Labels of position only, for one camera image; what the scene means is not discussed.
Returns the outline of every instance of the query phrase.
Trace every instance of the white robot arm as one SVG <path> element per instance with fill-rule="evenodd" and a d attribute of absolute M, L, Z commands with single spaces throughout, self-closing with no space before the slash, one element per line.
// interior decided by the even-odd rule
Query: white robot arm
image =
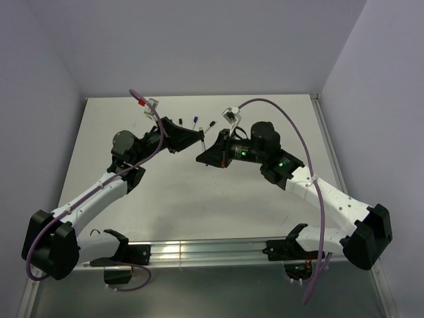
<path fill-rule="evenodd" d="M 261 164 L 260 172 L 269 182 L 320 208 L 317 186 L 326 216 L 339 226 L 337 229 L 325 229 L 323 251 L 344 254 L 355 266 L 371 269 L 392 241 L 388 210 L 379 204 L 372 208 L 359 202 L 311 173 L 301 160 L 281 149 L 280 135 L 272 123 L 255 123 L 250 130 L 250 139 L 241 138 L 237 130 L 246 133 L 238 127 L 240 109 L 252 101 L 265 101 L 278 108 L 291 122 L 305 146 L 297 127 L 282 109 L 269 100 L 252 99 L 239 107 L 228 108 L 223 113 L 231 124 L 230 129 L 223 129 L 215 144 L 200 154 L 196 161 L 217 168 L 228 167 L 232 160 Z M 301 224 L 284 240 L 268 241 L 263 253 L 268 255 L 269 260 L 305 259 L 308 253 L 319 250 L 320 236 L 321 229 Z"/>

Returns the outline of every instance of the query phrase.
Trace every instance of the white table surface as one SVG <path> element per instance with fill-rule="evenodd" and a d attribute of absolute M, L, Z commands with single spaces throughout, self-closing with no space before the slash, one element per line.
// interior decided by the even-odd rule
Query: white table surface
<path fill-rule="evenodd" d="M 207 133 L 206 147 L 228 128 L 221 113 L 247 99 L 264 97 L 285 109 L 299 127 L 317 174 L 336 186 L 319 123 L 308 95 L 153 97 L 158 112 L 185 127 L 217 124 Z M 272 121 L 281 134 L 282 148 L 304 162 L 305 153 L 294 130 L 271 105 L 253 103 L 242 110 L 240 126 L 248 133 L 256 121 Z M 113 136 L 127 129 L 142 137 L 153 122 L 143 115 L 135 99 L 91 98 L 81 122 L 60 205 L 94 184 L 111 163 Z M 298 223 L 319 226 L 319 210 L 268 183 L 258 164 L 232 162 L 227 169 L 206 167 L 195 161 L 200 143 L 178 154 L 162 151 L 144 167 L 140 184 L 114 202 L 83 231 L 114 229 L 131 240 L 191 240 L 273 237 L 288 234 Z M 335 227 L 327 219 L 328 227 Z"/>

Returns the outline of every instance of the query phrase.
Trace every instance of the black wire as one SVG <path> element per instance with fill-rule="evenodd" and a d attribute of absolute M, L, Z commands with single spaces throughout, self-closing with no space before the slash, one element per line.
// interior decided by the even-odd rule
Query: black wire
<path fill-rule="evenodd" d="M 97 230 L 97 229 L 92 229 L 92 230 L 91 230 L 91 232 L 90 232 L 90 236 L 93 234 L 93 232 L 94 232 L 94 231 L 97 231 L 97 232 L 100 234 L 100 231 L 99 231 L 99 230 Z"/>

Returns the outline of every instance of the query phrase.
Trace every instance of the white cable clip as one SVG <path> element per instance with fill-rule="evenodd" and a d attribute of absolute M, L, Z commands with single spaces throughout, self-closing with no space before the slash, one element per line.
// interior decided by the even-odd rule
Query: white cable clip
<path fill-rule="evenodd" d="M 222 116 L 231 124 L 230 136 L 241 121 L 240 109 L 238 107 L 230 107 L 224 110 Z"/>
<path fill-rule="evenodd" d="M 309 180 L 309 183 L 306 184 L 306 187 L 310 187 L 313 185 L 313 182 L 315 180 L 318 180 L 318 176 L 316 174 L 314 174 L 313 176 L 311 176 L 311 179 Z"/>
<path fill-rule="evenodd" d="M 151 106 L 154 110 L 156 110 L 156 108 L 157 108 L 157 107 L 158 107 L 158 105 L 159 105 L 159 101 L 157 101 L 157 100 L 155 100 L 155 99 L 153 99 L 153 98 L 149 98 L 147 102 L 149 103 L 149 105 L 150 105 L 150 106 Z M 156 124 L 156 121 L 155 121 L 155 118 L 154 118 L 153 110 L 152 110 L 149 106 L 145 106 L 145 107 L 144 107 L 144 115 L 145 115 L 146 117 L 148 117 L 149 119 L 151 119 L 151 120 L 153 121 L 153 123 L 155 123 L 155 124 Z"/>

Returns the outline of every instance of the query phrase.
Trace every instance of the gray wall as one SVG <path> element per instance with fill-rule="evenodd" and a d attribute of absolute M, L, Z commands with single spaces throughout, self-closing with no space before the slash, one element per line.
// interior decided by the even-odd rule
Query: gray wall
<path fill-rule="evenodd" d="M 368 0 L 322 92 L 351 194 L 391 211 L 383 265 L 402 317 L 424 312 L 424 1 Z"/>
<path fill-rule="evenodd" d="M 28 220 L 57 206 L 83 103 L 75 81 L 23 0 L 0 10 L 0 308 L 17 313 L 27 277 Z"/>
<path fill-rule="evenodd" d="M 28 0 L 86 96 L 319 93 L 366 0 Z"/>

